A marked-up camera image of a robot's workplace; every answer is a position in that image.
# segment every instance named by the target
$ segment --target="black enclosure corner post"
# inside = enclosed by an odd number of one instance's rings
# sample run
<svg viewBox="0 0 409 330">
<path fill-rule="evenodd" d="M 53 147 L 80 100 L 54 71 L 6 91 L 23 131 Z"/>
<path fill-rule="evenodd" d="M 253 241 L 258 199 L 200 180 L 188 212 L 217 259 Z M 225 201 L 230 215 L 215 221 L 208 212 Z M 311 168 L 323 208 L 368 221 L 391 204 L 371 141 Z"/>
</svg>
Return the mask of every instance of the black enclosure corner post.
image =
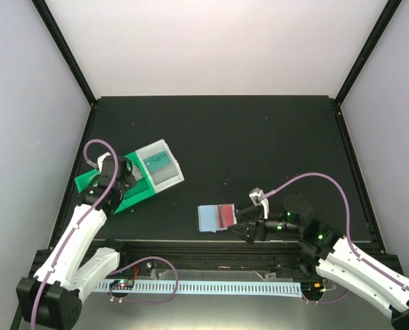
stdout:
<svg viewBox="0 0 409 330">
<path fill-rule="evenodd" d="M 357 59 L 354 62 L 348 76 L 346 77 L 342 87 L 339 90 L 339 93 L 335 97 L 335 101 L 341 105 L 351 90 L 354 82 L 357 80 L 358 75 L 360 74 L 363 66 L 374 50 L 375 46 L 378 43 L 378 40 L 381 38 L 384 30 L 388 26 L 390 20 L 394 16 L 394 13 L 397 11 L 401 0 L 388 0 L 387 4 L 384 6 L 382 13 L 380 14 L 377 22 L 374 25 L 369 37 L 366 39 L 365 44 L 363 45 L 362 50 L 358 54 Z"/>
<path fill-rule="evenodd" d="M 34 4 L 36 10 L 41 16 L 45 26 L 48 29 L 48 32 L 52 35 L 52 38 L 56 46 L 58 46 L 60 53 L 65 59 L 65 62 L 68 64 L 69 69 L 71 70 L 74 78 L 79 84 L 79 87 L 84 93 L 88 103 L 91 106 L 95 105 L 96 98 L 94 97 L 91 88 L 89 88 L 88 82 L 85 79 L 82 71 L 80 70 L 78 63 L 74 58 L 73 53 L 71 52 L 67 44 L 67 41 L 65 41 L 65 38 L 62 32 L 60 31 L 57 22 L 54 20 L 52 12 L 48 8 L 48 5 L 46 4 L 45 0 L 32 0 L 32 3 Z"/>
</svg>

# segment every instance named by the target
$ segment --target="black metal frame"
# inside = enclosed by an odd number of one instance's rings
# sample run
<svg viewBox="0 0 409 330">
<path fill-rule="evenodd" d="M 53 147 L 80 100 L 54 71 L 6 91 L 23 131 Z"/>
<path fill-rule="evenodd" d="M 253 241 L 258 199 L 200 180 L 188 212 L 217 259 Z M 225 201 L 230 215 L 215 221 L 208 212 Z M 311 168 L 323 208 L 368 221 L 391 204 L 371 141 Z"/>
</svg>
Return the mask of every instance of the black metal frame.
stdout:
<svg viewBox="0 0 409 330">
<path fill-rule="evenodd" d="M 68 211 L 68 201 L 71 197 L 71 191 L 74 189 L 73 177 L 77 169 L 83 162 L 82 148 L 88 140 L 89 133 L 93 126 L 96 110 L 97 100 L 93 95 L 88 82 L 86 81 L 82 71 L 80 70 L 76 59 L 74 58 L 67 42 L 65 41 L 62 32 L 60 31 L 52 13 L 50 12 L 45 0 L 32 0 L 38 13 L 40 14 L 45 26 L 52 35 L 58 49 L 67 62 L 74 78 L 82 89 L 85 98 L 91 105 L 91 111 L 85 126 L 85 130 L 80 141 L 78 153 L 70 173 L 69 181 L 65 189 L 63 202 L 60 206 L 58 217 L 54 226 L 51 240 L 49 242 L 48 250 L 39 250 L 36 253 L 30 276 L 45 262 L 51 249 L 57 244 L 60 239 L 64 226 L 64 219 Z M 349 137 L 349 132 L 344 121 L 342 110 L 340 108 L 347 94 L 351 90 L 354 82 L 357 80 L 364 64 L 368 60 L 374 50 L 378 40 L 381 38 L 384 30 L 392 19 L 394 13 L 399 7 L 401 0 L 388 0 L 382 13 L 380 14 L 374 28 L 367 38 L 361 52 L 354 62 L 346 80 L 344 81 L 338 95 L 334 100 L 334 114 L 337 120 L 338 129 L 342 137 L 343 145 L 351 166 L 351 172 L 357 187 L 360 202 L 363 207 L 364 215 L 367 221 L 367 226 L 371 234 L 371 243 L 365 243 L 360 247 L 368 254 L 392 268 L 396 272 L 402 273 L 398 258 L 393 255 L 385 253 L 384 242 L 379 231 L 377 221 L 368 197 L 362 173 L 360 171 L 355 152 Z M 93 242 L 89 248 L 85 260 L 92 257 L 96 249 L 101 245 L 101 242 Z M 230 248 L 224 243 L 212 243 L 211 245 L 203 245 L 202 243 L 146 243 L 146 242 L 129 242 L 127 243 L 129 251 L 133 257 L 139 259 L 144 256 L 160 255 L 168 257 L 174 265 L 187 269 L 198 270 L 217 270 L 222 266 L 223 268 L 230 267 L 231 270 L 255 270 L 257 272 L 274 271 L 282 278 L 293 278 L 295 281 L 315 281 L 315 279 L 306 279 L 297 273 L 294 267 L 294 261 L 300 252 L 300 247 L 295 243 L 267 243 L 267 245 L 257 244 L 254 246 L 240 245 L 240 248 Z M 162 264 L 154 265 L 161 270 L 165 267 Z M 18 308 L 10 327 L 11 330 L 19 328 L 21 323 L 21 313 Z"/>
<path fill-rule="evenodd" d="M 97 102 L 96 97 L 91 91 L 91 88 L 89 87 L 88 82 L 82 73 L 82 70 L 80 70 L 79 64 L 74 58 L 73 53 L 71 52 L 62 32 L 60 31 L 57 22 L 54 20 L 53 14 L 48 8 L 47 3 L 45 2 L 45 0 L 32 0 L 32 3 L 41 16 L 45 26 L 48 29 L 48 32 L 50 32 L 56 46 L 58 46 L 60 53 L 65 59 L 65 62 L 68 64 L 69 69 L 71 70 L 74 78 L 79 84 L 80 89 L 87 98 L 88 103 L 91 106 L 95 105 Z"/>
</svg>

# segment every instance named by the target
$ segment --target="light blue cable tray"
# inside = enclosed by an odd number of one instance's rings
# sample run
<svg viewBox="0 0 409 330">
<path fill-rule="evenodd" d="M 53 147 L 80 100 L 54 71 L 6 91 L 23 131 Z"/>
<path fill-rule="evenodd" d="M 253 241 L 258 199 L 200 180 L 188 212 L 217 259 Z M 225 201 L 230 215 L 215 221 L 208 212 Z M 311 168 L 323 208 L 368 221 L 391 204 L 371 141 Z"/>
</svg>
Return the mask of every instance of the light blue cable tray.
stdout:
<svg viewBox="0 0 409 330">
<path fill-rule="evenodd" d="M 109 292 L 114 280 L 104 280 L 93 292 Z M 114 293 L 169 294 L 174 290 L 174 280 L 136 280 L 133 289 L 114 289 Z M 290 282 L 221 282 L 181 280 L 177 294 L 225 294 L 245 296 L 284 296 L 301 298 L 300 283 Z"/>
</svg>

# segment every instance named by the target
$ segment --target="black table surface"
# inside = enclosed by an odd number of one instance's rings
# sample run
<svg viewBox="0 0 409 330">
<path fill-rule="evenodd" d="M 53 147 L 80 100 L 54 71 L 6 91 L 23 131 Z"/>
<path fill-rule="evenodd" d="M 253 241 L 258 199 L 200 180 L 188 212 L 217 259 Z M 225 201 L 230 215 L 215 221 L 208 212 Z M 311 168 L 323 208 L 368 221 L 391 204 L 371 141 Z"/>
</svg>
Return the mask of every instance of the black table surface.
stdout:
<svg viewBox="0 0 409 330">
<path fill-rule="evenodd" d="M 249 191 L 268 192 L 307 172 L 335 178 L 351 206 L 352 239 L 369 241 L 366 220 L 327 96 L 103 97 L 90 138 L 125 155 L 165 139 L 185 181 L 113 215 L 97 239 L 145 241 L 240 241 L 229 232 L 197 232 L 196 207 L 251 206 Z M 92 146 L 91 159 L 104 153 Z M 78 175 L 90 170 L 85 163 Z M 301 179 L 271 197 L 272 210 L 290 193 L 302 193 L 319 218 L 345 229 L 344 203 L 327 180 Z M 67 221 L 76 205 L 72 192 Z M 287 240 L 270 235 L 269 240 Z"/>
</svg>

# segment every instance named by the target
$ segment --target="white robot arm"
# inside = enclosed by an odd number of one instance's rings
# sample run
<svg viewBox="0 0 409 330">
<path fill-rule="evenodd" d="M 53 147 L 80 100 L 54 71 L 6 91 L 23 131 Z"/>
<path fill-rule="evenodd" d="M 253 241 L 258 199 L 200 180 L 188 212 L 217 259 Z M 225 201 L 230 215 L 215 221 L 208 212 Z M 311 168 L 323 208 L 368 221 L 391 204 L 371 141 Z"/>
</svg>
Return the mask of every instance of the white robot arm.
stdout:
<svg viewBox="0 0 409 330">
<path fill-rule="evenodd" d="M 333 280 L 367 300 L 397 330 L 409 330 L 409 278 L 386 267 L 361 251 L 344 235 L 315 218 L 314 209 L 301 194 L 285 198 L 283 210 L 269 214 L 267 195 L 256 188 L 250 199 L 254 207 L 238 211 L 237 224 L 228 230 L 253 243 L 257 235 L 264 241 L 268 232 L 299 236 L 302 257 L 300 272 Z M 254 212 L 252 217 L 246 214 Z"/>
<path fill-rule="evenodd" d="M 49 258 L 34 278 L 22 278 L 16 287 L 26 321 L 31 322 L 32 314 L 36 313 L 38 325 L 71 329 L 88 295 L 119 266 L 120 251 L 114 245 L 99 248 L 80 267 L 99 229 L 120 205 L 124 193 L 136 184 L 132 163 L 127 158 L 119 157 L 115 164 L 106 153 L 98 158 L 98 168 L 100 174 L 80 193 L 71 221 Z M 115 181 L 111 183 L 115 171 Z M 34 307 L 37 296 L 39 304 Z"/>
</svg>

